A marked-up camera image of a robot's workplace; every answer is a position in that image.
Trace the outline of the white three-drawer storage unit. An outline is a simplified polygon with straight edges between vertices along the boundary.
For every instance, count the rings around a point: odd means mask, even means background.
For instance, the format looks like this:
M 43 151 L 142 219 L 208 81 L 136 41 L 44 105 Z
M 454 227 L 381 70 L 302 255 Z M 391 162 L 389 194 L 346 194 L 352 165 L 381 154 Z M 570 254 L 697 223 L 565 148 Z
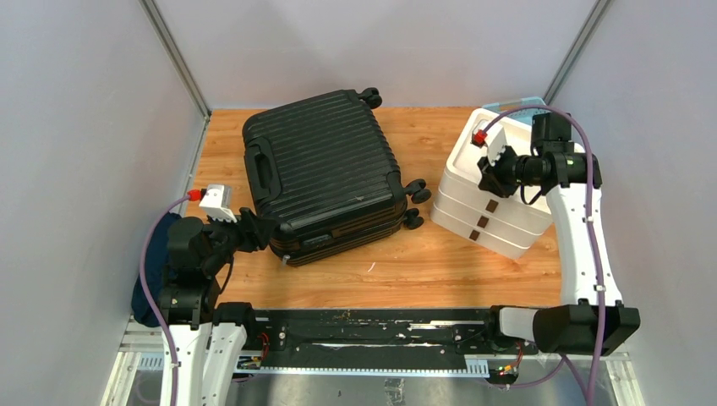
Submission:
M 555 165 L 555 179 L 543 188 L 520 185 L 509 198 L 478 188 L 477 163 L 485 149 L 471 142 L 473 127 L 506 128 L 508 144 L 518 155 L 546 156 Z M 587 246 L 585 222 L 590 218 L 591 161 L 572 140 L 572 120 L 565 113 L 533 116 L 528 125 L 507 115 L 474 110 L 446 160 L 430 217 L 453 233 L 511 259 L 522 256 L 555 224 L 562 239 L 577 238 Z

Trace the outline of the black ribbed hard-shell suitcase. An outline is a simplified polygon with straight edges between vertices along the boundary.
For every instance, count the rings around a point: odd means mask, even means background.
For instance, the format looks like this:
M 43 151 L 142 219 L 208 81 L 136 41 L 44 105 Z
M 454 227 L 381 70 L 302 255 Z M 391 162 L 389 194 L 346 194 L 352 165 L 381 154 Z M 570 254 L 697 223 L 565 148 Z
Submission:
M 331 91 L 256 113 L 242 128 L 255 213 L 270 248 L 303 266 L 424 224 L 427 183 L 402 181 L 374 111 L 375 87 Z

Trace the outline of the light blue plastic basket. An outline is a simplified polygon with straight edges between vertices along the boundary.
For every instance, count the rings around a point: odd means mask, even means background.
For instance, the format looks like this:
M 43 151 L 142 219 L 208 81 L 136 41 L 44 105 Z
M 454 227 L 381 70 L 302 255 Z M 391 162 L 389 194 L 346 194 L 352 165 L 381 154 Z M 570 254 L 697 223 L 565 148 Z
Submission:
M 513 101 L 488 103 L 484 104 L 482 108 L 495 113 L 503 113 L 524 106 L 534 106 L 534 108 L 513 112 L 509 114 L 508 117 L 530 125 L 533 122 L 534 115 L 546 113 L 546 110 L 542 108 L 542 106 L 545 106 L 545 101 L 538 96 L 524 97 Z

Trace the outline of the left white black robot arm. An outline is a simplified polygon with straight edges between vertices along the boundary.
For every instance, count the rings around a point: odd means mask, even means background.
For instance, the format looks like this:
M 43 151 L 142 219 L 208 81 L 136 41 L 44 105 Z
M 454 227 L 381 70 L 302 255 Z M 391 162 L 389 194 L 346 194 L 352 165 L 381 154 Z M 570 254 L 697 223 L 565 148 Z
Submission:
M 223 405 L 242 349 L 269 336 L 248 302 L 218 303 L 216 276 L 236 252 L 264 250 L 274 218 L 241 208 L 236 222 L 184 217 L 167 232 L 168 263 L 157 302 L 163 339 L 162 405 Z

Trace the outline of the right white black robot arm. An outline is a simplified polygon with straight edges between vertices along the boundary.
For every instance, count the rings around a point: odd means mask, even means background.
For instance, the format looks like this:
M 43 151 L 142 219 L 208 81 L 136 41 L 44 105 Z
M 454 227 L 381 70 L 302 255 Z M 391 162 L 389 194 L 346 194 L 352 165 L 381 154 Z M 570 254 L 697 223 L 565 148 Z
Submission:
M 520 155 L 493 130 L 507 116 L 500 113 L 472 131 L 472 144 L 486 149 L 477 162 L 479 189 L 507 198 L 527 186 L 539 188 L 556 227 L 561 303 L 492 306 L 484 345 L 500 354 L 523 340 L 547 354 L 610 355 L 637 331 L 641 318 L 638 309 L 625 306 L 610 269 L 599 160 L 577 121 L 552 107 L 534 116 L 528 153 Z

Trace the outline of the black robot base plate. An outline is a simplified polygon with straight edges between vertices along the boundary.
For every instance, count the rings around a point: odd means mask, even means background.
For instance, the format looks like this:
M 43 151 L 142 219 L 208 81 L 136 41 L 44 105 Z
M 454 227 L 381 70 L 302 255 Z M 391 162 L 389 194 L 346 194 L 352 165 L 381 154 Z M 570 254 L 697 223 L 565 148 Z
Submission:
M 236 371 L 481 377 L 538 353 L 492 327 L 486 308 L 257 310 Z

